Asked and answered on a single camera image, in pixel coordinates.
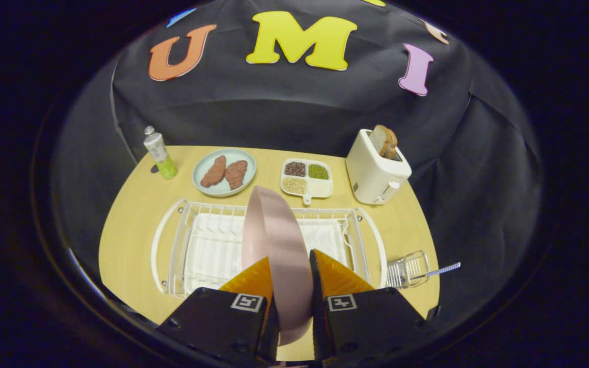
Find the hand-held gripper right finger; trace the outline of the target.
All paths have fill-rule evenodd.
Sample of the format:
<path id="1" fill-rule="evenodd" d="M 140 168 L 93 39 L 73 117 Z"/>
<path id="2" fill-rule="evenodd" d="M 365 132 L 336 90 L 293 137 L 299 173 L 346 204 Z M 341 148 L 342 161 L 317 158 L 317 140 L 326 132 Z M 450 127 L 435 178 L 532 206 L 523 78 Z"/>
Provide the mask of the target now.
<path id="1" fill-rule="evenodd" d="M 315 366 L 390 365 L 432 335 L 397 289 L 372 287 L 318 249 L 309 252 L 309 263 Z"/>

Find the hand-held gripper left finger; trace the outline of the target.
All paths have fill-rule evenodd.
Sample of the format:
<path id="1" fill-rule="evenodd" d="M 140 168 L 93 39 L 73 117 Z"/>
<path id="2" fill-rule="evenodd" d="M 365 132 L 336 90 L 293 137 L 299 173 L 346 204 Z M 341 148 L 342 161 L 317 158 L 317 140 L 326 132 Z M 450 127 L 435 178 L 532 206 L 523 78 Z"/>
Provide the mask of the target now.
<path id="1" fill-rule="evenodd" d="M 199 287 L 157 330 L 229 365 L 271 365 L 280 322 L 269 259 L 264 257 L 219 289 Z"/>

